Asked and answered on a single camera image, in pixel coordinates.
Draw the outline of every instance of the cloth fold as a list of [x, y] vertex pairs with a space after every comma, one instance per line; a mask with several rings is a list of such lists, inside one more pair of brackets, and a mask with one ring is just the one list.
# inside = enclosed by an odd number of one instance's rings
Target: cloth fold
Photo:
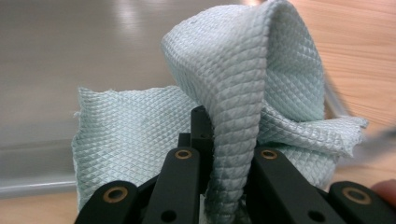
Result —
[[285, 0], [210, 8], [175, 26], [162, 48], [178, 87], [80, 89], [80, 126], [72, 143], [80, 207], [106, 182], [140, 185], [158, 174], [197, 105], [206, 108], [215, 134], [201, 223], [248, 223], [241, 199], [256, 141], [278, 143], [318, 187], [361, 141], [365, 119], [324, 120], [321, 60]]

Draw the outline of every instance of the textured fabric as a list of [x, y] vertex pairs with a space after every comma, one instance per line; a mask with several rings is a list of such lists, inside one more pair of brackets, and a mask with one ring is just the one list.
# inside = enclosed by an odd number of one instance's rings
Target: textured fabric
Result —
[[327, 121], [302, 123], [324, 118], [324, 76], [314, 43], [287, 1], [210, 8], [168, 33], [163, 52], [177, 84], [206, 107], [215, 126], [205, 202], [213, 223], [234, 220], [258, 135], [262, 143], [293, 146], [283, 149], [320, 187], [338, 157], [361, 140], [363, 119], [337, 130], [327, 130]]
[[73, 140], [80, 207], [106, 182], [140, 185], [156, 175], [178, 133], [189, 130], [196, 105], [205, 106], [215, 128], [202, 223], [249, 223], [241, 198], [256, 140], [277, 143], [318, 187], [361, 141], [364, 119], [323, 120], [321, 61], [287, 1], [210, 8], [177, 25], [162, 44], [181, 90], [80, 90]]
[[79, 89], [79, 129], [73, 139], [79, 209], [102, 185], [157, 175], [179, 133], [190, 131], [197, 104], [178, 87], [147, 91]]

